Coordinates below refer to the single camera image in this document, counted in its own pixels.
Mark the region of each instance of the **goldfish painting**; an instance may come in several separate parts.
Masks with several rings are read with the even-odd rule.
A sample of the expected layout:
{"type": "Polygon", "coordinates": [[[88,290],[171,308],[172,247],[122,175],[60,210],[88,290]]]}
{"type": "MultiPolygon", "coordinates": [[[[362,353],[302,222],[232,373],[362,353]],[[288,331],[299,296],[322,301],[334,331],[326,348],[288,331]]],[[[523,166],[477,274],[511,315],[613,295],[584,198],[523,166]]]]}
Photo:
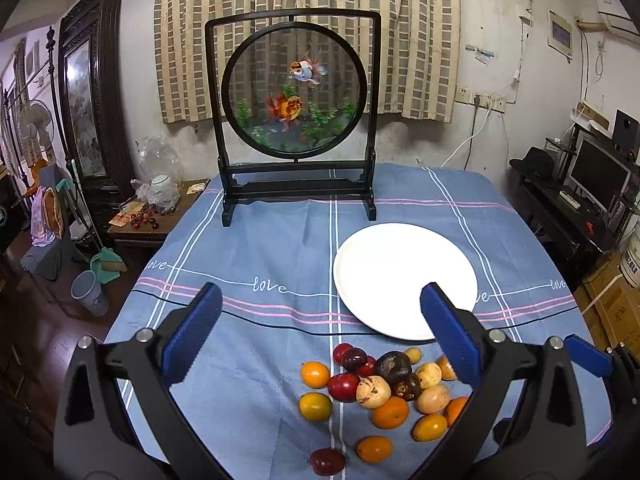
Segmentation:
{"type": "Polygon", "coordinates": [[[289,78],[297,79],[307,83],[309,86],[320,84],[320,76],[327,75],[329,67],[325,63],[320,63],[317,59],[302,56],[302,60],[294,61],[289,67],[289,78]]]}
{"type": "Polygon", "coordinates": [[[302,111],[302,101],[298,96],[292,96],[287,99],[284,94],[280,94],[274,102],[271,95],[269,95],[267,97],[267,106],[273,118],[279,120],[286,130],[302,111]]]}

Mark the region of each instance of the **round glass panel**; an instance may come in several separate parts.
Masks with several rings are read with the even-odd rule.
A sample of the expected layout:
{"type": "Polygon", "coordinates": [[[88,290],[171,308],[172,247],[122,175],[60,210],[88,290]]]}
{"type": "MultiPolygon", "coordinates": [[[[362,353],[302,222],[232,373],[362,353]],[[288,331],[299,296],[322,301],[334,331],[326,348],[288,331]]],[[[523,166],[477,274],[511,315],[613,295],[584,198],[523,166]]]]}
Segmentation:
{"type": "Polygon", "coordinates": [[[227,69],[228,104],[238,134],[269,155],[297,158],[327,151],[348,136],[351,120],[361,113],[358,96],[366,89],[360,88],[356,65],[322,32],[274,30],[227,69]]]}

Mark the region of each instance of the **black wooden frame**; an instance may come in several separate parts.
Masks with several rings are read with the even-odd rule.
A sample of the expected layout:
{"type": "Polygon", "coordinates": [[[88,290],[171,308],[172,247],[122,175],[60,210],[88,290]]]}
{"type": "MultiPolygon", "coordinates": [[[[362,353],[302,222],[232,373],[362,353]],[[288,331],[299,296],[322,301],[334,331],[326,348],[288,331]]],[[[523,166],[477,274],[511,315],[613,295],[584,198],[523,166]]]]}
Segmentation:
{"type": "Polygon", "coordinates": [[[60,21],[58,40],[58,87],[60,111],[70,158],[76,160],[87,202],[99,203],[91,208],[98,228],[108,228],[112,210],[128,199],[135,178],[129,145],[124,129],[120,97],[119,23],[121,0],[80,0],[60,21]],[[94,124],[106,176],[85,176],[79,163],[78,149],[69,110],[66,86],[66,60],[88,42],[90,56],[90,91],[94,124]]]}
{"type": "MultiPolygon", "coordinates": [[[[218,169],[220,170],[220,179],[224,189],[223,197],[223,209],[222,209],[222,224],[228,227],[231,224],[234,208],[238,203],[251,203],[255,200],[279,200],[287,198],[300,198],[309,196],[337,196],[346,200],[362,200],[365,203],[367,211],[367,217],[369,220],[376,219],[376,205],[374,203],[373,196],[373,172],[376,163],[376,126],[378,123],[378,95],[380,88],[380,42],[381,42],[381,23],[382,19],[380,14],[372,12],[370,10],[356,10],[356,9],[282,9],[282,10],[265,10],[262,12],[249,12],[246,14],[235,14],[231,16],[225,16],[223,18],[217,18],[215,20],[209,20],[205,25],[205,48],[207,54],[207,76],[209,80],[209,95],[211,100],[211,108],[213,111],[213,126],[216,136],[216,144],[218,146],[218,169]],[[372,21],[372,64],[370,74],[370,91],[367,90],[366,80],[364,83],[359,81],[360,89],[358,96],[358,111],[356,117],[347,125],[346,129],[340,136],[329,142],[325,146],[321,146],[317,150],[311,150],[305,153],[292,153],[287,154],[272,150],[273,153],[268,155],[277,156],[279,158],[292,158],[292,161],[287,162],[265,162],[258,164],[230,164],[228,153],[226,152],[225,136],[222,130],[222,114],[220,113],[220,106],[218,105],[218,93],[222,94],[222,104],[225,109],[226,118],[229,121],[229,125],[238,134],[238,136],[247,142],[252,148],[259,150],[260,152],[267,153],[268,148],[264,146],[256,146],[255,142],[248,142],[248,135],[244,132],[231,110],[228,99],[228,83],[230,80],[230,70],[233,68],[236,60],[242,52],[256,39],[262,37],[264,34],[269,34],[275,30],[281,30],[286,27],[296,28],[309,28],[316,30],[332,38],[332,40],[338,41],[341,46],[346,44],[349,48],[346,48],[348,54],[350,50],[353,51],[351,46],[335,34],[332,30],[321,27],[321,25],[314,25],[308,22],[296,22],[297,16],[345,16],[348,18],[365,18],[372,21]],[[222,84],[220,89],[218,88],[218,78],[216,75],[216,63],[215,63],[215,47],[214,47],[214,30],[221,25],[229,25],[231,23],[264,20],[270,18],[287,18],[289,23],[283,22],[276,25],[271,25],[263,30],[254,32],[249,38],[244,40],[241,45],[232,54],[229,60],[227,68],[223,73],[222,84]],[[324,153],[342,142],[353,130],[357,124],[356,119],[360,119],[364,110],[364,103],[366,102],[367,93],[370,95],[369,102],[371,103],[369,111],[369,124],[367,127],[367,142],[365,155],[362,160],[328,160],[328,161],[300,161],[300,158],[319,155],[324,153]],[[331,175],[331,171],[343,171],[343,170],[362,170],[358,180],[351,180],[350,178],[343,176],[334,176],[333,178],[305,178],[305,179],[291,179],[291,180],[255,180],[250,181],[247,184],[238,184],[238,181],[234,178],[235,174],[240,173],[271,173],[271,172],[288,172],[288,171],[315,171],[315,170],[328,170],[331,175]]],[[[360,59],[353,59],[356,65],[362,68],[362,75],[364,75],[364,68],[360,59]]]]}

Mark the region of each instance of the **air conditioner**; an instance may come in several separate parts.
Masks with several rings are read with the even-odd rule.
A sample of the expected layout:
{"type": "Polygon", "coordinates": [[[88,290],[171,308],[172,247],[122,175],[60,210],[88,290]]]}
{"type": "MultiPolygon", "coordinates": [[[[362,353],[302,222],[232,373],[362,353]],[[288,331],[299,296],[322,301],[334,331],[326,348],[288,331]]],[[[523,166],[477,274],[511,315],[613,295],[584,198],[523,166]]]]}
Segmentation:
{"type": "Polygon", "coordinates": [[[614,36],[619,36],[620,38],[625,38],[626,40],[640,44],[638,29],[634,25],[634,22],[631,21],[631,18],[629,18],[620,0],[597,1],[598,12],[600,13],[602,21],[607,25],[609,32],[614,36]]]}

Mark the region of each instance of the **gray bucket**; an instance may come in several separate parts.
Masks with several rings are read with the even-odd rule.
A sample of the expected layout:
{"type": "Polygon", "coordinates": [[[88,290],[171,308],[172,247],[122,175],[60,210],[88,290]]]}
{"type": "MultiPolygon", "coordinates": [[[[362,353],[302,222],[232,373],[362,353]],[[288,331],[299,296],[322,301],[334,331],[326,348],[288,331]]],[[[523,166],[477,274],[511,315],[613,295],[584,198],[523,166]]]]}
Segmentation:
{"type": "Polygon", "coordinates": [[[94,316],[104,316],[109,309],[109,300],[105,296],[95,272],[82,272],[71,284],[71,297],[82,303],[94,316]]]}

